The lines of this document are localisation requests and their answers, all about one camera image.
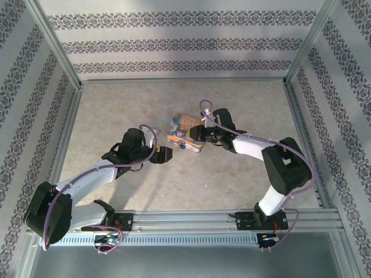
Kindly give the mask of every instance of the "colorful box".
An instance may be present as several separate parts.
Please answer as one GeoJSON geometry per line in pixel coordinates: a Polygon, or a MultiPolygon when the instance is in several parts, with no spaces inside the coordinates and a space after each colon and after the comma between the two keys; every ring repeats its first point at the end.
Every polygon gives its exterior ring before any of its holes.
{"type": "Polygon", "coordinates": [[[203,125],[200,119],[177,113],[170,122],[168,128],[168,141],[178,145],[181,149],[190,149],[194,152],[200,152],[203,142],[193,140],[190,135],[190,129],[194,126],[203,125]]]}

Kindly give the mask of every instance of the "cable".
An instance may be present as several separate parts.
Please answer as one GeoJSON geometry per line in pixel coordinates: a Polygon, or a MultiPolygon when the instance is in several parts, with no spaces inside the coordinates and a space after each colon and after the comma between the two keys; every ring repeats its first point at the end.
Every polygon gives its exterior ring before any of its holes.
{"type": "Polygon", "coordinates": [[[148,161],[148,160],[151,159],[151,157],[153,156],[153,154],[155,153],[156,148],[157,148],[157,136],[156,136],[155,131],[152,128],[150,128],[149,126],[147,126],[147,125],[140,125],[139,128],[141,128],[141,127],[148,128],[149,131],[154,136],[154,142],[153,142],[153,146],[152,146],[152,152],[150,153],[150,155],[147,158],[143,159],[142,161],[131,163],[131,164],[116,164],[116,165],[109,164],[109,165],[102,165],[102,166],[99,166],[97,168],[91,168],[91,169],[89,169],[89,170],[81,173],[77,177],[75,177],[69,184],[67,184],[64,188],[62,188],[61,191],[59,191],[58,194],[54,197],[54,199],[52,200],[52,202],[49,205],[48,212],[46,213],[45,222],[44,222],[44,228],[43,228],[43,232],[42,232],[42,248],[43,248],[44,251],[47,251],[49,249],[49,246],[50,246],[50,244],[48,242],[46,242],[46,238],[48,236],[50,216],[52,215],[52,211],[54,209],[54,206],[55,206],[58,198],[63,194],[64,191],[66,191],[68,188],[71,188],[71,186],[73,186],[78,180],[80,180],[84,176],[86,176],[86,175],[88,175],[88,174],[90,174],[92,172],[98,171],[100,169],[119,168],[119,167],[132,167],[132,166],[135,166],[135,165],[140,165],[140,164],[142,164],[142,163],[144,163],[144,162],[146,162],[146,161],[148,161]]]}
{"type": "Polygon", "coordinates": [[[310,184],[309,184],[307,187],[305,187],[305,188],[303,188],[303,189],[301,189],[301,190],[298,190],[298,191],[292,192],[292,193],[290,193],[289,195],[287,195],[287,196],[285,197],[285,199],[283,200],[283,202],[280,204],[280,207],[281,207],[281,208],[282,208],[282,207],[283,207],[283,206],[284,206],[284,205],[289,201],[289,199],[293,199],[294,196],[296,196],[296,195],[298,195],[298,194],[301,194],[301,193],[303,193],[303,192],[305,192],[305,191],[308,191],[309,189],[311,189],[311,188],[314,186],[315,181],[316,181],[316,179],[315,179],[315,171],[314,171],[314,168],[313,168],[311,162],[310,162],[310,161],[309,161],[309,160],[308,160],[304,155],[302,155],[302,154],[301,154],[300,152],[298,152],[297,150],[295,150],[295,149],[293,149],[293,148],[291,148],[291,147],[289,147],[289,146],[286,146],[285,144],[282,144],[282,143],[280,143],[280,142],[277,142],[277,141],[274,141],[274,140],[270,140],[270,139],[265,139],[265,138],[263,138],[263,137],[254,136],[254,135],[251,135],[251,134],[242,134],[242,133],[239,133],[239,132],[237,132],[237,131],[231,130],[231,129],[225,127],[225,126],[222,126],[222,125],[218,124],[217,122],[215,122],[211,117],[209,117],[209,116],[208,116],[208,115],[203,111],[203,109],[202,109],[202,103],[205,103],[205,102],[210,104],[210,107],[208,107],[208,110],[211,111],[211,109],[213,108],[213,104],[212,104],[212,102],[209,101],[209,100],[201,100],[201,101],[199,102],[199,108],[200,108],[202,114],[203,114],[205,117],[207,117],[210,121],[212,121],[212,122],[213,122],[217,127],[220,127],[221,129],[224,129],[224,130],[226,130],[226,131],[229,131],[230,133],[233,133],[233,134],[235,134],[235,135],[246,137],[247,139],[254,139],[254,140],[257,140],[257,141],[260,141],[260,142],[264,142],[264,143],[269,143],[269,144],[275,144],[275,145],[278,145],[278,146],[280,146],[280,147],[282,147],[282,148],[284,148],[284,149],[286,149],[286,150],[288,150],[288,151],[291,151],[293,154],[295,154],[295,155],[297,155],[298,157],[300,157],[300,158],[301,158],[301,159],[306,163],[306,165],[308,166],[308,168],[309,168],[309,170],[310,170],[310,172],[311,172],[311,175],[312,175],[312,180],[311,180],[310,184]]]}
{"type": "MultiPolygon", "coordinates": [[[[315,178],[315,171],[314,171],[314,168],[313,168],[313,165],[311,164],[311,162],[304,156],[302,155],[300,152],[298,152],[297,150],[289,147],[289,146],[286,146],[285,144],[282,144],[280,142],[277,142],[277,141],[274,141],[274,140],[270,140],[270,139],[265,139],[263,137],[258,137],[258,136],[254,136],[254,135],[251,135],[251,134],[242,134],[242,133],[239,133],[237,131],[234,131],[234,130],[231,130],[225,126],[222,126],[220,125],[219,123],[215,122],[211,117],[209,117],[209,115],[207,115],[206,112],[204,112],[205,109],[202,109],[202,104],[203,103],[208,103],[210,105],[210,107],[208,107],[208,111],[211,111],[213,109],[213,103],[209,100],[201,100],[199,102],[199,109],[201,110],[201,113],[204,115],[204,117],[206,117],[207,119],[209,119],[211,122],[213,122],[217,127],[221,128],[221,129],[224,129],[230,133],[233,133],[235,135],[238,135],[238,136],[243,136],[243,137],[246,137],[247,139],[254,139],[254,140],[257,140],[257,141],[260,141],[260,142],[264,142],[264,143],[269,143],[269,144],[275,144],[275,145],[278,145],[284,149],[286,149],[287,151],[291,151],[293,154],[297,155],[298,157],[300,157],[305,163],[306,165],[308,166],[310,172],[311,172],[311,175],[312,175],[312,179],[311,179],[311,182],[310,184],[301,189],[301,190],[298,190],[298,191],[295,191],[295,192],[292,192],[290,194],[288,194],[284,200],[282,201],[282,203],[279,205],[279,208],[283,209],[283,207],[285,206],[285,204],[290,200],[290,199],[293,199],[294,196],[298,195],[298,194],[301,194],[305,191],[308,191],[309,189],[311,189],[315,182],[316,182],[316,178],[315,178]]],[[[296,211],[296,218],[294,220],[294,222],[292,223],[292,225],[290,226],[290,228],[287,230],[286,234],[283,236],[283,238],[278,242],[276,243],[272,248],[268,248],[269,250],[279,246],[283,241],[284,239],[289,235],[289,233],[291,232],[291,230],[294,228],[294,226],[296,225],[296,222],[299,218],[299,211],[296,210],[296,209],[293,209],[293,208],[286,208],[284,209],[286,211],[296,211]]]]}
{"type": "Polygon", "coordinates": [[[97,250],[98,250],[98,253],[99,254],[108,254],[112,251],[114,251],[123,241],[123,234],[122,234],[122,231],[116,227],[113,227],[113,226],[104,226],[104,225],[89,225],[89,227],[92,227],[92,228],[101,228],[101,229],[111,229],[111,230],[116,230],[119,234],[119,241],[115,244],[115,245],[110,245],[108,243],[102,243],[101,245],[98,246],[97,250]],[[107,251],[100,251],[100,249],[102,247],[109,247],[110,249],[108,249],[107,251]]]}
{"type": "Polygon", "coordinates": [[[284,211],[295,211],[296,212],[296,217],[294,219],[294,222],[292,222],[290,228],[287,230],[287,232],[285,233],[285,235],[275,245],[273,245],[272,247],[269,247],[269,248],[264,248],[264,249],[268,249],[269,251],[271,251],[272,249],[277,248],[280,244],[282,244],[282,242],[287,238],[287,236],[289,235],[289,233],[295,227],[296,222],[299,219],[299,211],[296,208],[294,208],[294,209],[293,208],[285,208],[284,211]]]}

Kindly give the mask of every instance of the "cardboard box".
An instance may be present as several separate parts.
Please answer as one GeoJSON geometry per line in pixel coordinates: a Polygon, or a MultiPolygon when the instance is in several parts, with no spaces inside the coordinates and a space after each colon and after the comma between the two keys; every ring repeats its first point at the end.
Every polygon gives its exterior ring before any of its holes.
{"type": "Polygon", "coordinates": [[[200,152],[204,143],[193,140],[189,135],[192,127],[203,124],[204,122],[200,119],[176,113],[168,128],[168,141],[178,145],[181,149],[200,152]]]}

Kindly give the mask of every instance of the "enclosure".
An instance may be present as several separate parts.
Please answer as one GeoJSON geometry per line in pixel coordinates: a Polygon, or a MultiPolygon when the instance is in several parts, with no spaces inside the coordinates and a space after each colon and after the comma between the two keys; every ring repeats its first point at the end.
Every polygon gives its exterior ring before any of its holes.
{"type": "Polygon", "coordinates": [[[0,277],[371,276],[369,0],[0,0],[0,8],[0,277]],[[293,137],[315,167],[314,188],[286,206],[300,212],[296,229],[272,253],[248,247],[227,218],[264,196],[264,163],[166,139],[175,113],[201,118],[202,99],[227,108],[237,129],[293,137]],[[43,252],[22,222],[36,187],[87,169],[140,124],[162,130],[172,160],[79,202],[133,211],[124,246],[97,255],[75,230],[43,252]]]}

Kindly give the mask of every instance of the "metal track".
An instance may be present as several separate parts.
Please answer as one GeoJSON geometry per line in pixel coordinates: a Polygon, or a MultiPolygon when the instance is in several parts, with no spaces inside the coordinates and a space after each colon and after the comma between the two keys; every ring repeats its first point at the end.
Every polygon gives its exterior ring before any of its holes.
{"type": "MultiPolygon", "coordinates": [[[[229,216],[236,211],[118,211],[134,213],[131,232],[124,232],[124,246],[257,246],[257,233],[238,231],[229,216]]],[[[299,210],[292,232],[341,232],[344,230],[336,209],[299,210]]],[[[286,212],[289,226],[295,212],[286,212]]],[[[55,246],[91,246],[101,232],[72,231],[55,246]]]]}

